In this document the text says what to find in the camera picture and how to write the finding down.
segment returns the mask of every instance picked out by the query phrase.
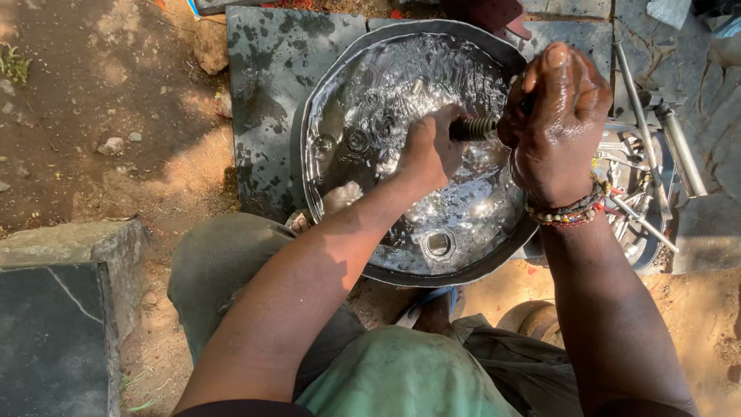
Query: water splash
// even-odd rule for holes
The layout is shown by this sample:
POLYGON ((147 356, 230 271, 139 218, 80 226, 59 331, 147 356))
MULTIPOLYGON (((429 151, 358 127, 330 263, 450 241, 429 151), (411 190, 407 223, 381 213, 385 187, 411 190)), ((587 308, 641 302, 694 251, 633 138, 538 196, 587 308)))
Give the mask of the water splash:
MULTIPOLYGON (((354 181, 368 193, 395 172, 409 124, 449 103, 474 116, 500 117, 508 89, 502 74, 475 44, 446 34, 399 36, 361 51, 313 102, 305 150, 311 192, 325 196, 354 181)), ((524 194, 512 183, 509 152, 496 139, 468 143, 463 166, 448 186, 415 203, 370 263, 441 275, 496 250, 524 208, 524 194)))

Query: spring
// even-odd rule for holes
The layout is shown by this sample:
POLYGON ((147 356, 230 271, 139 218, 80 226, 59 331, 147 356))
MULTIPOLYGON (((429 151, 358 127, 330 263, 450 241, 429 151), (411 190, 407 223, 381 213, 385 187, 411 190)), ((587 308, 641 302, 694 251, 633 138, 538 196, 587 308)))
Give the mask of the spring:
POLYGON ((451 123, 451 138, 457 140, 486 140, 489 132, 496 130, 496 119, 477 117, 460 119, 451 123))

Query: beaded bracelet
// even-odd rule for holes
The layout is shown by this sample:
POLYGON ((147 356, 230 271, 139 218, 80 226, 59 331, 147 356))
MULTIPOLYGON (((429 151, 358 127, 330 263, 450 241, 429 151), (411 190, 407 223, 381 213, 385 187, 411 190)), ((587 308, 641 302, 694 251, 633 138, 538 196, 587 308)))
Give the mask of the beaded bracelet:
POLYGON ((525 210, 533 220, 546 226, 573 227, 589 223, 594 220, 597 212, 605 207, 605 197, 612 189, 608 181, 600 183, 594 175, 592 175, 592 183, 594 184, 592 192, 574 204, 548 212, 537 212, 534 207, 526 203, 525 210))

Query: soapy water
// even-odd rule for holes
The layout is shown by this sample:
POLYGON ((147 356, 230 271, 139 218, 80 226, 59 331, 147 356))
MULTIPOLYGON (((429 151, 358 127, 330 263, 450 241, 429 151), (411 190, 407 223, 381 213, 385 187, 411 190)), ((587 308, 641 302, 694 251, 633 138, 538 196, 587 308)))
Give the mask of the soapy water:
MULTIPOLYGON (((305 156, 319 213, 325 204, 317 197, 343 186, 359 190, 359 197, 392 175, 415 119, 449 103, 499 118, 508 90, 502 75, 475 44, 448 34, 386 39, 348 60, 317 94, 309 115, 305 156)), ((494 252, 514 232, 525 204, 512 182, 509 154, 496 137, 468 142, 448 185, 407 210, 370 264, 444 275, 494 252)))

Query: person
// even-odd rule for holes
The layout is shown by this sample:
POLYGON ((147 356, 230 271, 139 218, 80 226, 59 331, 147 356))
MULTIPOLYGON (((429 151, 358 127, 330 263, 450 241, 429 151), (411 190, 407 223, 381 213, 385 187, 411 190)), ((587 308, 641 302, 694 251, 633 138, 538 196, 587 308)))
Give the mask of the person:
POLYGON ((555 43, 515 81, 498 124, 544 223, 566 351, 450 324, 449 298, 426 305, 416 329, 372 331, 345 302, 391 225, 461 163, 448 127, 465 114, 449 105, 412 123, 393 176, 300 235, 235 213, 183 237, 168 296, 195 367, 174 413, 697 416, 668 330, 599 210, 591 159, 611 95, 581 52, 555 43), (553 220, 575 202, 588 207, 559 217, 572 227, 553 220))

